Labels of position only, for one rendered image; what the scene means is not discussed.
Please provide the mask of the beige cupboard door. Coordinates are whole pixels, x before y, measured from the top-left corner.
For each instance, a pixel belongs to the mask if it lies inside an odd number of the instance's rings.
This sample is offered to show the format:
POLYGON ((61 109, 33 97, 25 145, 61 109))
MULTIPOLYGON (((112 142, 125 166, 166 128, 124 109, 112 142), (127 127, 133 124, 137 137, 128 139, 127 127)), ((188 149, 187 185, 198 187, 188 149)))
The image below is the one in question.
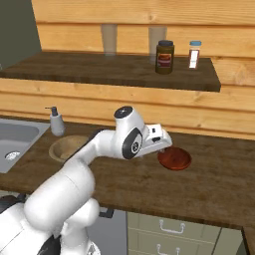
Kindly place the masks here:
POLYGON ((247 255, 242 232, 222 228, 212 255, 247 255))

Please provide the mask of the grey metal sink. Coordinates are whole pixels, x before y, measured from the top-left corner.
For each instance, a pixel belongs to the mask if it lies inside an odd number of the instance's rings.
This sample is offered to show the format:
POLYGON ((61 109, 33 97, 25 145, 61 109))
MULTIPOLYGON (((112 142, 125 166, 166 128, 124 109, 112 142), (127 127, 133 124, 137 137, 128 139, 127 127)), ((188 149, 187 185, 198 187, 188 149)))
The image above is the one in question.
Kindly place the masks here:
POLYGON ((0 119, 0 173, 7 173, 49 127, 44 123, 0 119))

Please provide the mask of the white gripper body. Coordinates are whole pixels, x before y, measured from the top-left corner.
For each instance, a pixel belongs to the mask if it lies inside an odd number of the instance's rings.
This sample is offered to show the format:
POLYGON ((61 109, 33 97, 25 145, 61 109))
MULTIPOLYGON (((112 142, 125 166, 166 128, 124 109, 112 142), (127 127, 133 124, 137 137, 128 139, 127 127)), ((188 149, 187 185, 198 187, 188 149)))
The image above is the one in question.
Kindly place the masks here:
POLYGON ((172 139, 167 131, 164 129, 161 131, 161 135, 150 138, 142 144, 141 149, 138 152, 139 156, 144 156, 152 152, 163 150, 172 146, 172 139))

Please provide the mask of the grey dishwasher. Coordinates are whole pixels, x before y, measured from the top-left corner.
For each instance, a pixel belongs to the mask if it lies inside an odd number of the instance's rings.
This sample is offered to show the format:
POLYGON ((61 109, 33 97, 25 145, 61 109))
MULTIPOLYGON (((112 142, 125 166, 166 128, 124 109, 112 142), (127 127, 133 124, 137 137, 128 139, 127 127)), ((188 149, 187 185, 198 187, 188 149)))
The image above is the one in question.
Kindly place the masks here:
POLYGON ((89 237, 102 255, 128 255, 127 213, 114 209, 112 218, 100 217, 88 228, 89 237))

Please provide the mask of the grey soap dispenser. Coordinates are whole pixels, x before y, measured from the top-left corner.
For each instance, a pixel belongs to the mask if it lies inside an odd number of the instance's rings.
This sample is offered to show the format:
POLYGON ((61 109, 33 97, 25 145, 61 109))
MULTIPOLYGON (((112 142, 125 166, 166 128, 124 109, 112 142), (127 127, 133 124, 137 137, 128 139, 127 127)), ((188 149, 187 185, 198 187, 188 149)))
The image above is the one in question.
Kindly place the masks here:
POLYGON ((58 112, 56 107, 49 107, 51 132, 55 136, 62 136, 65 133, 65 125, 62 115, 58 112))

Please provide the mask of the dark wooden shelf board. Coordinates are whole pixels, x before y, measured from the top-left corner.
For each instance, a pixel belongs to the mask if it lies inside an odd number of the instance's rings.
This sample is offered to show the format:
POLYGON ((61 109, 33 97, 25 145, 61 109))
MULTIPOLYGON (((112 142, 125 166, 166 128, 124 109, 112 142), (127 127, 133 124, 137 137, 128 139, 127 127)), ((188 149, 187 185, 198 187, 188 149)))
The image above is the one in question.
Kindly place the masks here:
POLYGON ((173 71, 160 75, 148 56, 41 52, 0 71, 0 78, 218 93, 221 84, 209 58, 198 68, 176 57, 173 71))

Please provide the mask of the tan wooden bowl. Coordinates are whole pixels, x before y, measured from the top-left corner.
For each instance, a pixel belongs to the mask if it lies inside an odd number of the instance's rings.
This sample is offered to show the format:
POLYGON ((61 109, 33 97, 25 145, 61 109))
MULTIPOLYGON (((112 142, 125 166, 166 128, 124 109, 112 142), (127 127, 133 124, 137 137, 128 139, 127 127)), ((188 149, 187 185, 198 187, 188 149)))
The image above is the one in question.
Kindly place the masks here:
POLYGON ((65 162, 76 153, 88 138, 84 135, 68 135, 55 141, 49 148, 49 156, 58 162, 65 162))

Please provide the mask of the red-brown bowl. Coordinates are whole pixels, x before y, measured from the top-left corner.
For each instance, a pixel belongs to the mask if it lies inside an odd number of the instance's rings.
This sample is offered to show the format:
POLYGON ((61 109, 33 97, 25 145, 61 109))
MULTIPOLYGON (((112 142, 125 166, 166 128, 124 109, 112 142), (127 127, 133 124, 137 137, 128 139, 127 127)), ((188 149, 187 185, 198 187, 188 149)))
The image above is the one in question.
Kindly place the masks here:
POLYGON ((180 147, 170 146, 157 154, 159 163, 170 170, 184 170, 191 164, 191 155, 180 147))

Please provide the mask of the spice shaker with blue lid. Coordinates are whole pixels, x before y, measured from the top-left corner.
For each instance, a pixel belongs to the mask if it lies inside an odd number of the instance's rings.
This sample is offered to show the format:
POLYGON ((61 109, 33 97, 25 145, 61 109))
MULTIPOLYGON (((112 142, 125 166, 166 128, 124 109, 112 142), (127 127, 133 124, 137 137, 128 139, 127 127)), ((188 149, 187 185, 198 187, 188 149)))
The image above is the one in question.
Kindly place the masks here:
POLYGON ((189 42, 189 68, 196 69, 199 61, 200 47, 202 43, 200 41, 189 42))

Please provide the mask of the beige drawer front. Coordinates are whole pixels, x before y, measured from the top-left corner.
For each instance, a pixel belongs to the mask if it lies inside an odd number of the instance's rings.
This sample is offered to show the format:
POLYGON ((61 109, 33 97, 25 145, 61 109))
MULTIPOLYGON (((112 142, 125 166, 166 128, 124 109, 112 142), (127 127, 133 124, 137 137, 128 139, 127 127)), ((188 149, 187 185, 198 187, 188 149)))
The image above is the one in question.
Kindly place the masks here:
POLYGON ((167 237, 129 228, 127 230, 128 250, 139 255, 157 255, 156 245, 174 245, 180 248, 180 255, 212 255, 214 245, 182 238, 167 237))
POLYGON ((152 233, 214 243, 219 227, 129 212, 127 226, 152 233))

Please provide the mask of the dark jar with black lid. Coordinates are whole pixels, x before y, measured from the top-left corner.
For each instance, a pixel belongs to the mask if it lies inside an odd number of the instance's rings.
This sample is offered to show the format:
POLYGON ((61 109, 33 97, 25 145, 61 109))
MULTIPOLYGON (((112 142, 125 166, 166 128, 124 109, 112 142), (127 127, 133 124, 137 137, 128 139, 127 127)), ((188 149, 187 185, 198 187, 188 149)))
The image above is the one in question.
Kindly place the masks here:
POLYGON ((174 44, 169 40, 160 40, 156 46, 155 71, 161 75, 172 72, 174 44))

